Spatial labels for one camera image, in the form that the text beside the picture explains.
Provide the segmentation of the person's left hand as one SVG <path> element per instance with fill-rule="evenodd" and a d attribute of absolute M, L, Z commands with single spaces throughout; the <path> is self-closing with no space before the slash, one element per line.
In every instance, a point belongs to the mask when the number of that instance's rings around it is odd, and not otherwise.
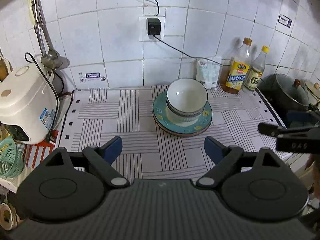
<path fill-rule="evenodd" d="M 309 155 L 308 161 L 306 162 L 305 169 L 312 166 L 312 176 L 313 176 L 313 192 L 317 199 L 320 198 L 320 189 L 319 189 L 319 154 Z"/>

